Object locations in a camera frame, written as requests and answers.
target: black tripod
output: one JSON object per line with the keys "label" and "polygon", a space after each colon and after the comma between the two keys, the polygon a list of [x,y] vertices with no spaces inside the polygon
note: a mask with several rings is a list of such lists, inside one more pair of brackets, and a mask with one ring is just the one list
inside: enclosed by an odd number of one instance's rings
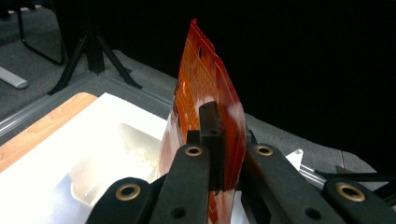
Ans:
{"label": "black tripod", "polygon": [[81,18],[83,21],[82,24],[84,27],[84,36],[78,41],[78,44],[74,49],[72,56],[66,64],[61,78],[59,79],[56,86],[48,92],[48,95],[52,95],[67,86],[76,69],[78,61],[80,60],[81,55],[84,52],[86,52],[87,54],[89,69],[94,73],[98,74],[105,70],[105,62],[103,57],[104,52],[107,58],[116,67],[117,71],[123,77],[125,82],[131,86],[141,89],[142,87],[129,76],[129,72],[127,71],[127,69],[121,64],[120,60],[114,54],[112,49],[107,45],[106,41],[100,34],[99,28],[92,24],[87,0],[82,0],[80,1],[80,3],[82,4],[80,6],[80,9]]}

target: screw hole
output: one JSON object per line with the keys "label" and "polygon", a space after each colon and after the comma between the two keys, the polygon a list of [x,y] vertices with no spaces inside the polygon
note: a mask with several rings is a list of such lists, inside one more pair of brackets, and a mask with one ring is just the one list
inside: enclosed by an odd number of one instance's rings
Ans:
{"label": "screw hole", "polygon": [[307,208],[305,209],[305,214],[314,219],[314,220],[319,220],[321,219],[321,214],[318,210],[314,209],[314,208]]}
{"label": "screw hole", "polygon": [[263,156],[271,156],[274,153],[269,147],[256,147],[256,152]]}
{"label": "screw hole", "polygon": [[128,196],[131,195],[135,192],[135,188],[134,187],[126,187],[125,189],[121,190],[121,194],[123,196]]}
{"label": "screw hole", "polygon": [[117,188],[116,197],[120,201],[130,201],[140,194],[140,190],[136,184],[124,184]]}
{"label": "screw hole", "polygon": [[185,153],[189,156],[199,156],[202,154],[202,150],[198,147],[189,147],[185,150]]}
{"label": "screw hole", "polygon": [[172,210],[171,212],[171,216],[174,219],[179,219],[179,218],[183,218],[186,216],[186,209],[182,208],[182,207],[177,207],[174,210]]}
{"label": "screw hole", "polygon": [[366,199],[366,197],[364,196],[363,192],[361,192],[361,190],[349,184],[345,184],[345,183],[338,184],[337,191],[343,197],[353,202],[360,203]]}

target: metal stand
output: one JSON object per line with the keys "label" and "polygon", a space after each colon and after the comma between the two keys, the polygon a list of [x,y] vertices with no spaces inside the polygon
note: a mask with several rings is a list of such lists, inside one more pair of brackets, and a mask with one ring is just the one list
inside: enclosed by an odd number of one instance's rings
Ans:
{"label": "metal stand", "polygon": [[73,75],[73,72],[76,69],[78,61],[84,52],[87,54],[89,69],[94,73],[99,74],[105,70],[105,62],[103,57],[104,52],[107,58],[114,64],[125,82],[131,86],[141,89],[142,86],[137,84],[130,77],[127,69],[122,66],[120,60],[101,36],[99,28],[97,25],[95,25],[95,22],[92,21],[91,14],[89,12],[90,7],[87,0],[82,0],[80,3],[80,17],[82,19],[82,27],[84,27],[85,35],[78,41],[72,56],[66,64],[66,68],[64,69],[61,78],[59,79],[56,86],[48,92],[48,95],[52,95],[67,86]]}
{"label": "metal stand", "polygon": [[21,13],[21,7],[20,6],[16,6],[15,8],[17,16],[18,16],[18,25],[20,28],[20,37],[21,37],[21,41],[23,43],[23,45],[28,48],[29,50],[31,50],[32,52],[40,55],[41,57],[43,57],[44,59],[50,61],[53,64],[56,65],[63,65],[64,64],[64,46],[61,40],[61,60],[58,62],[54,59],[52,59],[51,57],[49,57],[48,55],[44,54],[43,52],[35,49],[34,47],[32,47],[31,45],[28,44],[28,42],[25,39],[25,35],[24,35],[24,30],[23,30],[23,22],[22,22],[22,13]]}

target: orange plastic bag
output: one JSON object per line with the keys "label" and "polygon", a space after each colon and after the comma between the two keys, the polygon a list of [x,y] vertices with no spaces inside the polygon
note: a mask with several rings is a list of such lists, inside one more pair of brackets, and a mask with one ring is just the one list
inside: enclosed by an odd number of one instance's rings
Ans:
{"label": "orange plastic bag", "polygon": [[186,144],[187,131],[199,130],[200,105],[218,103],[224,136],[224,191],[209,193],[209,223],[230,223],[233,196],[246,150],[246,124],[242,104],[220,57],[204,36],[197,20],[191,21],[180,62],[173,109],[162,141],[159,175],[165,175],[177,149]]}

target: wooden surface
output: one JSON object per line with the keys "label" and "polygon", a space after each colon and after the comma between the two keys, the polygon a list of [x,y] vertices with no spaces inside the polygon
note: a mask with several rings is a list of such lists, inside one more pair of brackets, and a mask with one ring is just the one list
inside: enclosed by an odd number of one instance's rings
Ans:
{"label": "wooden surface", "polygon": [[97,99],[81,92],[0,146],[0,173]]}

